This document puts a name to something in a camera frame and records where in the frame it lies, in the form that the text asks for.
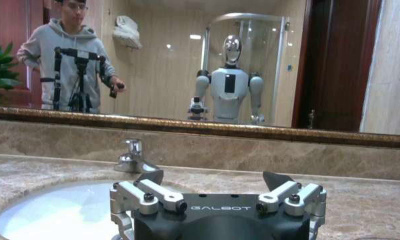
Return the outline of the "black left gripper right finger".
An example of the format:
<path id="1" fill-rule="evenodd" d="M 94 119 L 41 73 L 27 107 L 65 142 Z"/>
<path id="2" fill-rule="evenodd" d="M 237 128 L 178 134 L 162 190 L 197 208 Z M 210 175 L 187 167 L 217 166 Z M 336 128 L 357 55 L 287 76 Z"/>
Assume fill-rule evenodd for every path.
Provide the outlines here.
<path id="1" fill-rule="evenodd" d="M 318 184 L 302 186 L 287 175 L 262 172 L 267 192 L 257 196 L 255 211 L 259 216 L 278 209 L 290 217 L 309 216 L 307 239 L 314 240 L 325 224 L 326 190 Z"/>

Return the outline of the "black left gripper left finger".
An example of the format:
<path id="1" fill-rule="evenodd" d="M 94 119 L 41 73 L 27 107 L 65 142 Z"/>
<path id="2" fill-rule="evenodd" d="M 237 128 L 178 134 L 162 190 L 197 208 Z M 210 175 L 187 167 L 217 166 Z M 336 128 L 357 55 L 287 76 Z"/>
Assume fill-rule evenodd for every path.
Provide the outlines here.
<path id="1" fill-rule="evenodd" d="M 119 181 L 109 189 L 110 221 L 117 225 L 114 240 L 133 240 L 131 215 L 138 211 L 153 215 L 158 209 L 183 215 L 187 204 L 183 196 L 161 186 L 163 171 L 155 170 L 139 175 L 134 182 Z"/>

